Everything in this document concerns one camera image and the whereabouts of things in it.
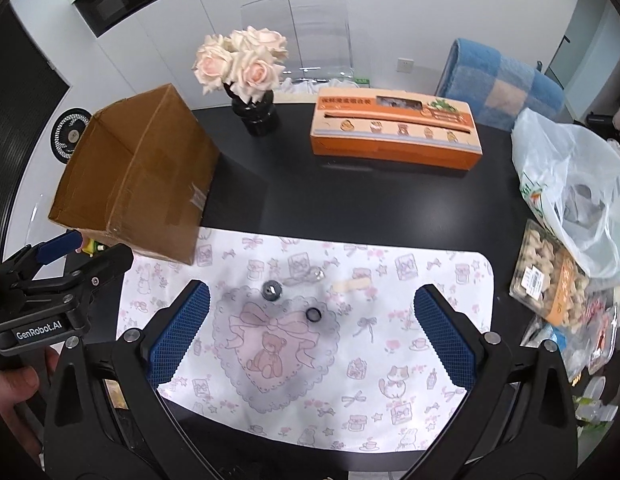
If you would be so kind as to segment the person left hand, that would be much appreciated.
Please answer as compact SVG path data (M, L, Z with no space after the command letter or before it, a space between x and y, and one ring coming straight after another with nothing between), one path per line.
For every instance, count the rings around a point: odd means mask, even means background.
M41 445L30 426L17 415L15 406L29 400L39 389L40 377L30 365L18 370L0 372L0 414L13 436L33 460L39 459Z

